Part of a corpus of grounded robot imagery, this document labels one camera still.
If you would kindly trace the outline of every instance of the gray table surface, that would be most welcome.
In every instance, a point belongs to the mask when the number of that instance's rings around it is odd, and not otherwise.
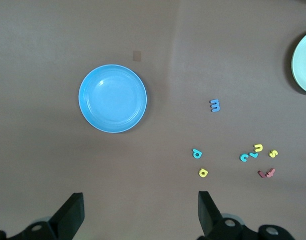
[[[14,235],[83,192],[76,240],[194,240],[209,191],[249,228],[306,240],[306,93],[291,72],[305,34],[306,0],[0,0],[0,229]],[[79,109],[83,78],[104,64],[147,89],[124,133]]]

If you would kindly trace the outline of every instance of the blue plate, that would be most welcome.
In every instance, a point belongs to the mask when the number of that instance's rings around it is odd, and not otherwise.
[[[83,80],[78,101],[86,120],[108,133],[134,127],[146,110],[143,82],[132,70],[120,65],[103,65]]]
[[[306,91],[306,36],[299,42],[294,51],[292,71],[298,85]]]

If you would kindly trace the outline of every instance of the plate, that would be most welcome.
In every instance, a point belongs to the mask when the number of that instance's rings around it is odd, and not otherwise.
[[[120,133],[143,117],[147,95],[139,76],[127,67],[109,64],[92,70],[78,94],[80,109],[95,128]]]
[[[292,71],[298,85],[306,91],[306,36],[299,42],[294,51]]]

